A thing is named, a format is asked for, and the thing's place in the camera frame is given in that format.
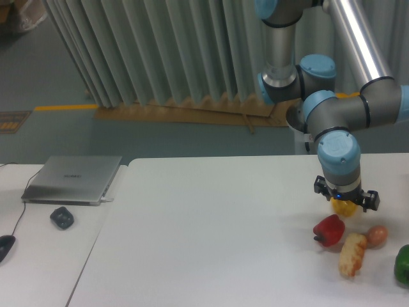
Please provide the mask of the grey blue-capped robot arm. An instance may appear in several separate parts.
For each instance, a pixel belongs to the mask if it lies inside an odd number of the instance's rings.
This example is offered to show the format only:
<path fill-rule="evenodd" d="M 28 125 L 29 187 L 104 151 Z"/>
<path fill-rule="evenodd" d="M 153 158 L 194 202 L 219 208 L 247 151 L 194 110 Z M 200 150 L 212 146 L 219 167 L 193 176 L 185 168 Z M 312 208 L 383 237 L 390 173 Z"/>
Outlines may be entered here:
<path fill-rule="evenodd" d="M 314 191 L 327 199 L 351 201 L 376 210 L 376 191 L 364 191 L 360 147 L 353 131 L 408 119 L 408 86 L 394 80 L 359 1 L 256 1 L 266 26 L 266 66 L 258 84 L 267 104 L 302 100 L 304 127 L 313 138 L 323 173 Z M 336 65 L 321 54 L 294 62 L 295 29 L 306 9 L 330 15 L 360 89 L 350 98 L 334 93 Z"/>

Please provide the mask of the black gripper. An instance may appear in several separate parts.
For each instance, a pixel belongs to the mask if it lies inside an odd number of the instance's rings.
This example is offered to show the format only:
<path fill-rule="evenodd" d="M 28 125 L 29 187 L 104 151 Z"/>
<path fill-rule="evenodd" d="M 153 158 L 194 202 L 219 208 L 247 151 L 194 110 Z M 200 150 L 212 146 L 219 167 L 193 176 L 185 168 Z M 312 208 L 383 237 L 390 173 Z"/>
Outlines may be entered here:
<path fill-rule="evenodd" d="M 380 197 L 377 191 L 362 190 L 362 185 L 358 184 L 354 188 L 351 186 L 327 185 L 325 178 L 317 176 L 314 181 L 314 192 L 321 194 L 330 201 L 331 198 L 341 201 L 352 201 L 362 207 L 363 212 L 368 210 L 377 211 L 380 204 Z"/>

